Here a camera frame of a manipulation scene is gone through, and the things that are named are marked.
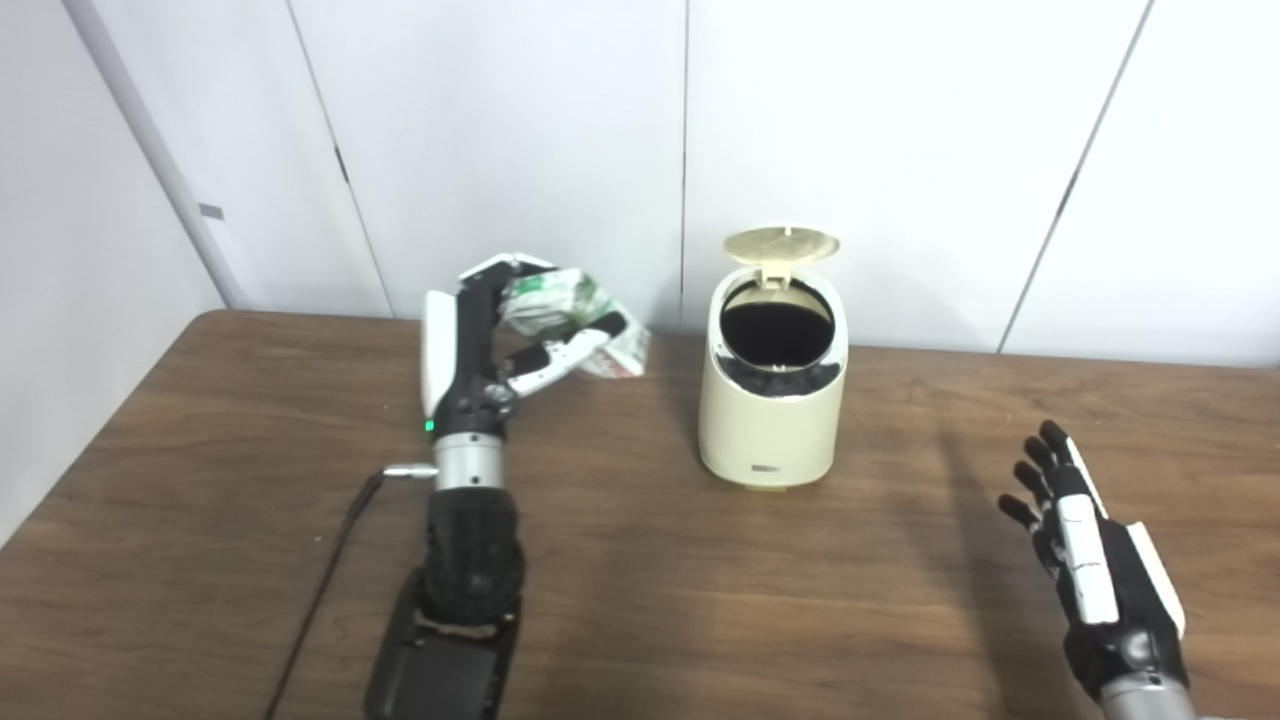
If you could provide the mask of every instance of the open lid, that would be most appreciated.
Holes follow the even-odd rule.
[[[760,265],[760,287],[787,288],[791,266],[835,255],[840,241],[809,228],[756,228],[730,236],[724,252],[744,265]]]

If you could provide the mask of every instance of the black wire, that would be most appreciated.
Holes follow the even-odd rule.
[[[320,609],[324,593],[329,589],[329,580],[333,579],[333,571],[338,568],[338,560],[342,559],[343,548],[347,547],[347,537],[351,536],[351,529],[356,525],[360,514],[365,511],[369,501],[374,498],[374,493],[380,487],[383,487],[383,474],[379,471],[365,480],[365,487],[360,488],[355,500],[351,501],[351,506],[347,507],[347,515],[342,519],[342,525],[334,536],[329,562],[324,568],[324,574],[320,575],[320,583],[316,585],[315,594],[311,596],[311,605],[307,606],[307,614],[302,618],[298,634],[293,638],[293,647],[289,648],[289,656],[284,661],[284,670],[280,671],[280,679],[275,682],[275,691],[271,693],[271,702],[266,706],[266,712],[262,714],[262,720],[273,720],[275,717],[275,711],[280,707],[280,701],[284,698],[284,691],[289,685],[289,676],[293,675],[293,665],[298,661],[302,646],[307,642],[307,633],[311,632],[311,621],[316,618],[316,610]]]

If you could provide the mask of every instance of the cream trash can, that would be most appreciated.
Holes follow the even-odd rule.
[[[838,249],[835,237],[805,228],[724,241],[746,266],[712,295],[698,416],[703,462],[721,478],[782,488],[831,469],[849,328],[836,288],[797,265]]]

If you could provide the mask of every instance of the robotic arm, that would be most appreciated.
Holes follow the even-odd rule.
[[[370,720],[489,720],[498,712],[520,625],[525,560],[504,487],[506,421],[518,401],[567,375],[626,329],[609,313],[567,337],[493,360],[512,281],[556,268],[498,255],[429,292],[422,405],[435,448],[426,559],[392,612],[365,694]]]
[[[1112,520],[1075,442],[1052,420],[1014,475],[1034,507],[1000,509],[1032,537],[1066,614],[1071,673],[1107,720],[1196,720],[1183,665],[1183,606],[1147,529]]]

